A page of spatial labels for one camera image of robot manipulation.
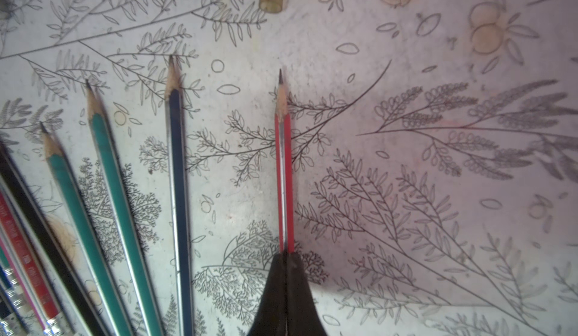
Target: pencil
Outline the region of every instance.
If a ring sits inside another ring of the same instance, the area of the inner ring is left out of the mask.
[[[30,237],[38,245],[37,252],[48,260],[47,266],[50,271],[57,275],[56,282],[66,293],[70,305],[79,316],[79,320],[85,330],[91,335],[108,335],[108,330],[98,316],[94,305],[86,293],[83,283],[78,279],[68,259],[62,252],[54,235],[36,206],[34,197],[26,188],[22,176],[16,166],[11,162],[6,149],[0,145],[0,188],[5,191],[5,196],[20,216]]]
[[[110,274],[110,270],[102,254],[102,249],[94,233],[89,215],[84,208],[83,200],[76,186],[76,182],[64,158],[62,149],[50,137],[44,125],[40,123],[44,138],[44,150],[46,162],[50,167],[54,181],[60,189],[76,233],[80,238],[80,247],[89,264],[89,269],[97,285],[98,293],[102,296],[104,308],[112,322],[114,333],[117,335],[132,335],[132,327],[129,323],[126,310],[120,300],[116,285]]]
[[[11,268],[8,258],[6,258],[1,247],[0,285],[15,310],[20,311],[21,313],[28,313],[32,310],[30,304],[26,301],[26,298],[16,291],[17,288],[21,288],[22,286],[20,286],[20,282],[18,282],[18,279],[14,275],[14,270]]]
[[[277,158],[277,196],[279,207],[279,246],[281,253],[293,253],[293,174],[291,167],[291,116],[287,107],[287,86],[279,70],[275,109],[275,155]]]
[[[192,335],[192,289],[190,231],[187,212],[187,180],[184,163],[184,130],[179,74],[173,57],[169,57],[169,71],[165,90],[166,143],[169,154],[170,203],[175,242],[177,305],[181,335]]]
[[[62,313],[54,291],[48,283],[40,262],[32,250],[11,205],[0,194],[0,244],[12,260],[13,267],[18,270],[23,284],[33,301],[36,317],[44,328],[44,333],[50,332],[62,335],[72,335],[70,325]]]
[[[89,83],[87,82],[86,84],[87,113],[92,140],[97,148],[98,159],[102,166],[102,173],[110,196],[110,205],[119,229],[128,269],[135,286],[136,298],[141,306],[144,326],[149,336],[162,336],[163,326],[161,325],[153,289],[148,278],[134,220],[126,199],[112,136],[106,123],[104,111],[95,98]]]
[[[10,336],[26,336],[26,330],[3,291],[0,291],[0,323],[4,333]]]

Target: red pencil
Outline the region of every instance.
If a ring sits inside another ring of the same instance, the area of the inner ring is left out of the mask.
[[[293,239],[293,174],[291,164],[291,116],[287,108],[287,87],[279,70],[275,111],[275,154],[277,157],[277,196],[279,207],[279,246],[281,253],[295,252]]]
[[[0,232],[2,233],[0,245],[8,256],[12,268],[17,270],[16,274],[21,284],[25,286],[28,298],[32,298],[30,303],[33,305],[40,324],[44,329],[51,328],[54,325],[53,320],[61,318],[59,317],[60,307],[40,267],[40,262],[33,253],[30,242],[14,214],[14,209],[0,193]]]

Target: green pencil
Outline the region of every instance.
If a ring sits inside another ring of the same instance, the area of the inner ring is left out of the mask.
[[[158,314],[157,303],[153,296],[153,288],[148,279],[148,272],[141,252],[141,244],[136,234],[131,209],[126,199],[113,140],[106,123],[104,111],[90,89],[88,82],[86,85],[87,113],[89,115],[92,139],[97,148],[98,159],[101,162],[102,173],[104,174],[110,196],[110,204],[119,229],[128,269],[135,286],[136,297],[141,306],[144,325],[149,336],[163,336],[163,326]]]
[[[116,285],[110,274],[102,249],[94,233],[89,215],[86,213],[82,198],[72,172],[62,153],[62,149],[52,139],[44,126],[44,150],[46,162],[50,166],[54,181],[60,189],[62,198],[68,206],[68,211],[80,238],[80,247],[86,258],[90,272],[94,277],[98,293],[102,296],[105,310],[112,322],[114,333],[117,335],[132,335],[132,327],[126,315],[126,310],[120,300]]]

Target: exposed pencil wood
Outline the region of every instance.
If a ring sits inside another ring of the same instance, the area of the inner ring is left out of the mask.
[[[88,80],[86,80],[86,104],[86,112],[89,116],[89,120],[92,119],[92,116],[95,114],[104,114],[101,102],[92,91]]]
[[[166,76],[166,89],[165,89],[165,99],[169,99],[169,95],[174,89],[180,89],[179,82],[179,69],[175,64],[175,60],[172,55],[169,56],[169,66],[168,74]]]
[[[40,128],[42,129],[42,139],[44,140],[44,152],[46,158],[56,154],[62,155],[62,149],[56,141],[50,136],[46,128],[44,128],[44,124],[40,123]]]
[[[283,74],[281,69],[279,69],[279,88],[277,90],[277,108],[276,114],[279,122],[282,122],[285,115],[289,113],[287,108],[287,86],[283,81]]]

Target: paper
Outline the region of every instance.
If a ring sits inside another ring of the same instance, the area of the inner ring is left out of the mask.
[[[163,92],[177,55],[196,334],[245,335],[278,246],[281,68],[295,238],[328,335],[575,335],[576,1],[285,0],[270,15],[257,0],[7,0],[0,138],[102,310],[39,121],[62,143],[144,335],[86,125],[89,80],[176,336]]]

